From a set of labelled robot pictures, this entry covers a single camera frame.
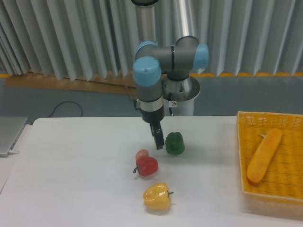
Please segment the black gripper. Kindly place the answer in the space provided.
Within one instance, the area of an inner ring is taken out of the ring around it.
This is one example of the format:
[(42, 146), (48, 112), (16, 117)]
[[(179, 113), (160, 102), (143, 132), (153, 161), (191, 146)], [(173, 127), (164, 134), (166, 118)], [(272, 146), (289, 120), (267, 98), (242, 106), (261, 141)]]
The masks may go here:
[(164, 138), (160, 126), (153, 126), (152, 123), (160, 122), (164, 118), (164, 109), (148, 112), (141, 109), (142, 119), (150, 124), (151, 134), (154, 137), (156, 149), (163, 149)]

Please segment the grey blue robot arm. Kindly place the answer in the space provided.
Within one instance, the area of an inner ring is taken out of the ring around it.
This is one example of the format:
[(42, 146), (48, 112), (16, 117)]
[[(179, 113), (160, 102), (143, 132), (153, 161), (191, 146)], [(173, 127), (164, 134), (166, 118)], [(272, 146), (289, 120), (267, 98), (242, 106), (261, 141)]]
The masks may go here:
[(133, 63), (133, 78), (138, 99), (134, 106), (150, 125), (157, 149), (164, 146), (161, 120), (165, 112), (174, 116), (193, 115), (194, 99), (200, 93), (193, 70), (208, 66), (209, 50), (199, 42), (190, 0), (172, 1), (176, 41), (171, 46), (158, 46), (156, 35), (156, 0), (134, 0), (138, 20), (139, 44)]

